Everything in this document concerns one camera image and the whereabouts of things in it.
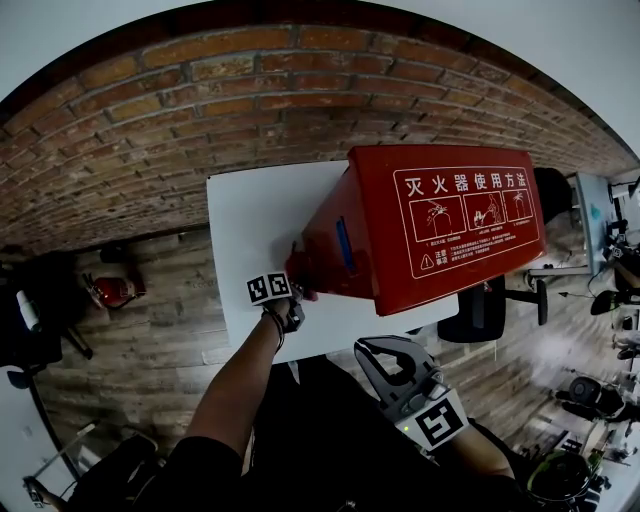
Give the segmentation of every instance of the warning triangle icon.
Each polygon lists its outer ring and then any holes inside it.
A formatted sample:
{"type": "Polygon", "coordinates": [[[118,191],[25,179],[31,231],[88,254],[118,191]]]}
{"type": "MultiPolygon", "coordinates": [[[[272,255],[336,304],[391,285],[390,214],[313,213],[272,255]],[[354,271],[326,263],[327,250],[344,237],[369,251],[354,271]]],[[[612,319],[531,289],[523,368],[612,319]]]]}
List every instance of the warning triangle icon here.
{"type": "Polygon", "coordinates": [[[429,257],[428,254],[425,254],[422,257],[422,263],[420,264],[420,269],[421,270],[427,270],[429,268],[433,267],[433,260],[429,257]]]}

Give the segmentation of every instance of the wrist strap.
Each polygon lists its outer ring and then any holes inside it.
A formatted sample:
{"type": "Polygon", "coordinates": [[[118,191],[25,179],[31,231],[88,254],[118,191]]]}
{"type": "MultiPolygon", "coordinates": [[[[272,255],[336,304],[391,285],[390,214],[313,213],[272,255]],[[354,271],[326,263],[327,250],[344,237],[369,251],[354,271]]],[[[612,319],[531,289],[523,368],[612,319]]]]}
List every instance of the wrist strap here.
{"type": "Polygon", "coordinates": [[[278,329],[278,337],[280,339],[280,341],[278,342],[278,348],[276,349],[276,354],[278,353],[278,351],[282,348],[282,345],[284,344],[284,322],[282,321],[282,318],[280,318],[280,315],[278,313],[276,313],[275,311],[263,306],[263,312],[262,312],[262,316],[270,316],[274,323],[276,324],[276,328],[278,329]]]}

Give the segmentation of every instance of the person's arm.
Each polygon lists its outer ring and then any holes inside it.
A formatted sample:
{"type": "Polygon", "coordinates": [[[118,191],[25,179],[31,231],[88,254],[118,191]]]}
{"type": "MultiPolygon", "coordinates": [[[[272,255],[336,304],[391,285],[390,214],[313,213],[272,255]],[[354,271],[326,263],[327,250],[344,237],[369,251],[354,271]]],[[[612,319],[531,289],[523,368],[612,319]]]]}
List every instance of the person's arm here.
{"type": "MultiPolygon", "coordinates": [[[[286,322],[289,301],[278,300],[272,308],[286,322]]],[[[265,315],[211,381],[185,437],[220,441],[244,457],[279,341],[274,319],[265,315]]]]}
{"type": "Polygon", "coordinates": [[[502,475],[514,478],[507,457],[473,425],[455,436],[449,443],[451,455],[470,472],[482,476],[502,475]]]}

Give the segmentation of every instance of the instruction label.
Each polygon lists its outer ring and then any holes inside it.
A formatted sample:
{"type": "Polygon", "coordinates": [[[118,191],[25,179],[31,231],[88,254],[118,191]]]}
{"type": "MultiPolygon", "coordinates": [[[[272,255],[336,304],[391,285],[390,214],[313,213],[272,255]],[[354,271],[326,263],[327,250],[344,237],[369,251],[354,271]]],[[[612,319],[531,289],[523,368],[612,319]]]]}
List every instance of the instruction label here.
{"type": "Polygon", "coordinates": [[[438,167],[393,173],[414,279],[540,239],[522,167],[438,167]]]}

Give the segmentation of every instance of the instruction diagram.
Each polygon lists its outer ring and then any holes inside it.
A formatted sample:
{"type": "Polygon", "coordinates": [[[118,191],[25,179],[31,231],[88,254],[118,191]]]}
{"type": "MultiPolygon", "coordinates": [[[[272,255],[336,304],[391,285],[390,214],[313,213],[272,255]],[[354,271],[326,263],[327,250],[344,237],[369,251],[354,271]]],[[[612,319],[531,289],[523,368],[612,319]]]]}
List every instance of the instruction diagram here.
{"type": "Polygon", "coordinates": [[[410,201],[409,209],[416,242],[426,242],[467,230],[460,196],[410,201]]]}
{"type": "Polygon", "coordinates": [[[464,196],[469,230],[488,228],[505,223],[504,205],[500,192],[479,192],[464,196]]]}
{"type": "Polygon", "coordinates": [[[529,191],[526,188],[504,190],[502,191],[502,197],[504,198],[508,221],[533,217],[529,191]]]}

